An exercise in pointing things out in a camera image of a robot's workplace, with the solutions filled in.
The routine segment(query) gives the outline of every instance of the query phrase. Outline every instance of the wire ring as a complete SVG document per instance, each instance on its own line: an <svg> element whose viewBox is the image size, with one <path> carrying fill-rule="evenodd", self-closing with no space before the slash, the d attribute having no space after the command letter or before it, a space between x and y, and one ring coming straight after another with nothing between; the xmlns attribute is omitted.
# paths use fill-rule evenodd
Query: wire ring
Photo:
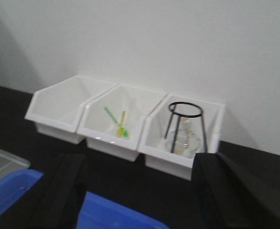
<svg viewBox="0 0 280 229"><path fill-rule="evenodd" d="M184 115L184 114L178 113L175 111L177 104L186 104L186 105L190 105L190 106L195 106L196 108L198 108L200 110L200 113L194 114L194 115L186 115L186 114ZM168 108L173 114L179 115L180 117L186 117L186 118L198 118L198 117L203 116L203 112L204 112L200 106L198 106L196 104L188 103L188 102L174 102L174 103L171 103Z"/></svg>

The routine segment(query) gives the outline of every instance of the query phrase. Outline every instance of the white wall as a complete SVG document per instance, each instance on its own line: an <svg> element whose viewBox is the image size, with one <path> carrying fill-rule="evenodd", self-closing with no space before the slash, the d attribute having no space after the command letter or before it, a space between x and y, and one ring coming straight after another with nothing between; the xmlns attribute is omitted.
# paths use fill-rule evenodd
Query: white wall
<svg viewBox="0 0 280 229"><path fill-rule="evenodd" d="M78 73L225 103L223 140L280 154L280 0L0 0L0 85Z"/></svg>

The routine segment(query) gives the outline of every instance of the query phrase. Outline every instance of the black object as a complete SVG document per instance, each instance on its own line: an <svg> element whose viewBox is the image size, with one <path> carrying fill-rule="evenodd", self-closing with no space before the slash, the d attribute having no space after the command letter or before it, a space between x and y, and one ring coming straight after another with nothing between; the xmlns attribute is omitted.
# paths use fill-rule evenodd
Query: black object
<svg viewBox="0 0 280 229"><path fill-rule="evenodd" d="M200 112L198 114L194 114L194 115L181 114L179 112L176 112L176 110L175 110L176 106L178 104L186 104L186 105L194 106L194 107L198 108ZM204 152L207 153L208 152L208 146L207 146L206 131L205 131L204 110L196 104L192 104L192 103L188 103L188 102L174 102L174 103L171 103L169 105L169 111L171 112L171 116L170 116L170 120L169 120L169 123L168 123L167 130L166 130L165 135L164 135L164 139L166 139L168 137L168 132L169 132L169 129L170 129L170 126L171 126L171 123L172 123L173 115L178 116L177 123L176 123L176 129L175 129L175 135L174 135L174 139L172 141L171 153L174 152L175 142L176 142L176 138L177 138L177 132L178 132L178 129L179 129L179 123L180 123L181 117L186 117L186 118L201 117L203 142L204 142Z"/></svg>
<svg viewBox="0 0 280 229"><path fill-rule="evenodd" d="M243 167L221 153L217 156L257 228L280 229L280 156L266 153L254 168Z"/></svg>
<svg viewBox="0 0 280 229"><path fill-rule="evenodd" d="M191 183L205 228L280 229L280 156L230 155L195 156Z"/></svg>
<svg viewBox="0 0 280 229"><path fill-rule="evenodd" d="M83 155L60 155L52 170L0 216L1 229L75 229L87 192Z"/></svg>
<svg viewBox="0 0 280 229"><path fill-rule="evenodd" d="M215 154L196 154L191 179L206 229L254 228Z"/></svg>

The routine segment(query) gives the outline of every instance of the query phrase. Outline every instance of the white plastic bin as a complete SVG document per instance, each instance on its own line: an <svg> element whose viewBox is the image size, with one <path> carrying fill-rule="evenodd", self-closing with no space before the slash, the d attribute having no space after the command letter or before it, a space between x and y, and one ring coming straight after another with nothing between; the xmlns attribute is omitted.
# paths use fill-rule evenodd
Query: white plastic bin
<svg viewBox="0 0 280 229"><path fill-rule="evenodd" d="M85 104L115 85L76 75L35 92L25 118L39 133L78 144L85 138L76 133Z"/></svg>
<svg viewBox="0 0 280 229"><path fill-rule="evenodd" d="M165 95L120 84L86 105L77 132L87 137L89 148L134 161L139 155L136 149L144 121ZM128 137L118 136L119 127L105 107L118 122L126 111L123 127L128 131Z"/></svg>
<svg viewBox="0 0 280 229"><path fill-rule="evenodd" d="M193 157L188 158L175 153L167 146L169 139L164 139L167 125L171 116L168 106L172 102L188 102L196 104L204 110L205 129L208 152L215 153L220 141L220 130L225 113L223 104L183 98L169 94L155 111L147 118L138 151L145 154L145 164L148 167L191 180ZM176 115L173 116L171 129L175 129ZM194 132L200 139L200 147L195 153L203 152L203 135L200 118L191 118Z"/></svg>

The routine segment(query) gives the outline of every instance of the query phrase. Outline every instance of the glass flask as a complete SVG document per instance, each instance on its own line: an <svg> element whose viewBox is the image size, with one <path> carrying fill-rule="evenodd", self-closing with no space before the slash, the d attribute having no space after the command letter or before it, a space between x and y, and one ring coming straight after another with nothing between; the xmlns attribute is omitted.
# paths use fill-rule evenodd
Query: glass flask
<svg viewBox="0 0 280 229"><path fill-rule="evenodd" d="M167 138L167 149L171 151L175 131L171 131ZM192 122L189 118L182 117L177 130L174 153L192 158L200 146L200 139L194 132Z"/></svg>

